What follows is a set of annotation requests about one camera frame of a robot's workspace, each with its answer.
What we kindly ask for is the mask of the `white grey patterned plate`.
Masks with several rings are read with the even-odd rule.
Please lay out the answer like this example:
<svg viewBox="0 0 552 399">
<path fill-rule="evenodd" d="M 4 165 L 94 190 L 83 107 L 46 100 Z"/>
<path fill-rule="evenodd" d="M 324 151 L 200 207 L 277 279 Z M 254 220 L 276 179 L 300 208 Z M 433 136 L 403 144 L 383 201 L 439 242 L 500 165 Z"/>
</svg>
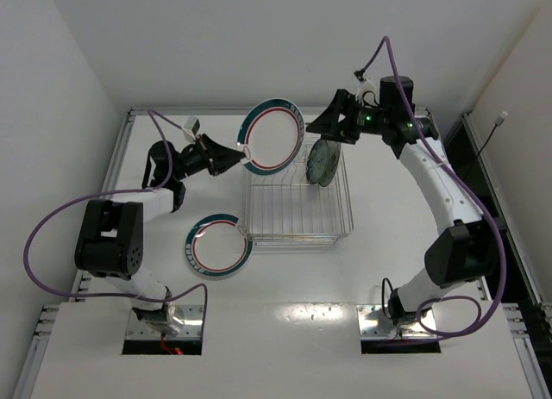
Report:
<svg viewBox="0 0 552 399">
<path fill-rule="evenodd" d="M 326 152 L 323 160 L 323 173 L 318 180 L 319 185 L 322 187 L 327 187 L 332 182 L 342 154 L 342 148 L 339 142 L 326 140 L 325 144 Z"/>
</svg>

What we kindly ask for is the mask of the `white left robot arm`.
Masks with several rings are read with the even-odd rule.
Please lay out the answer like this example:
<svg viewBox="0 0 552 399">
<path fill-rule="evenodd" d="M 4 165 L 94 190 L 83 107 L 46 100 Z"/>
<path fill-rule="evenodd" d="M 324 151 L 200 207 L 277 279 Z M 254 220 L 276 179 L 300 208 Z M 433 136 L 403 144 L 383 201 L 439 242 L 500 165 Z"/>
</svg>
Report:
<svg viewBox="0 0 552 399">
<path fill-rule="evenodd" d="M 154 143 L 147 154 L 141 192 L 87 203 L 75 250 L 77 268 L 128 296 L 138 320 L 150 327 L 162 330 L 176 324 L 172 292 L 143 263 L 143 226 L 181 208 L 185 178 L 203 170 L 220 175 L 247 157 L 247 152 L 224 147 L 206 134 L 182 151 L 170 142 Z"/>
</svg>

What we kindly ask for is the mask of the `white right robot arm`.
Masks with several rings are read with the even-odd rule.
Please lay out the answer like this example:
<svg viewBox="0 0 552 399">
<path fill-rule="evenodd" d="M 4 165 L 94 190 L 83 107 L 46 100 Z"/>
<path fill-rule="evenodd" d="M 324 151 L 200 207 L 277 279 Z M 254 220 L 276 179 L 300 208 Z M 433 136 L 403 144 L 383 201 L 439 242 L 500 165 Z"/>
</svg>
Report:
<svg viewBox="0 0 552 399">
<path fill-rule="evenodd" d="M 423 269 L 391 292 L 387 311 L 395 325 L 413 322 L 418 311 L 426 311 L 453 288 L 492 272 L 501 238 L 499 226 L 485 221 L 484 210 L 456 182 L 433 121 L 411 118 L 413 89 L 408 77 L 384 77 L 376 106 L 339 89 L 306 127 L 333 143 L 353 145 L 361 134 L 380 136 L 413 176 L 435 218 L 439 236 L 424 254 Z"/>
</svg>

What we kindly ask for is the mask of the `green blue patterned plate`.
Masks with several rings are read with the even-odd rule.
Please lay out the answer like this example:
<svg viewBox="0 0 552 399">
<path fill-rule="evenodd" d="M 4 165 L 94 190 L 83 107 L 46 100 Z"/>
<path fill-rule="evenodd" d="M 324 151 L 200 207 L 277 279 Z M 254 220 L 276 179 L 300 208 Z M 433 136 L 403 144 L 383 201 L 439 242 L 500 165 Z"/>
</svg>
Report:
<svg viewBox="0 0 552 399">
<path fill-rule="evenodd" d="M 307 164 L 306 176 L 310 184 L 318 184 L 318 180 L 323 173 L 326 144 L 324 139 L 317 140 L 310 150 Z"/>
</svg>

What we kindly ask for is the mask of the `green red rimmed plate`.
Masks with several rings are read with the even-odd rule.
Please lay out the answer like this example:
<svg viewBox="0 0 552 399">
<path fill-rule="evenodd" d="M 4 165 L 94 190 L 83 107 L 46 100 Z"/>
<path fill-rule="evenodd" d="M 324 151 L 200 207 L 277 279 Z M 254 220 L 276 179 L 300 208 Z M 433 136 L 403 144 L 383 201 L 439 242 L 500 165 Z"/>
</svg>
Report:
<svg viewBox="0 0 552 399">
<path fill-rule="evenodd" d="M 200 276 L 223 279 L 245 266 L 252 249 L 253 243 L 241 231 L 237 216 L 214 214 L 198 221 L 187 234 L 184 257 Z"/>
<path fill-rule="evenodd" d="M 304 116 L 292 101 L 270 98 L 257 104 L 237 135 L 237 146 L 247 155 L 244 168 L 260 176 L 284 170 L 297 157 L 304 134 Z"/>
</svg>

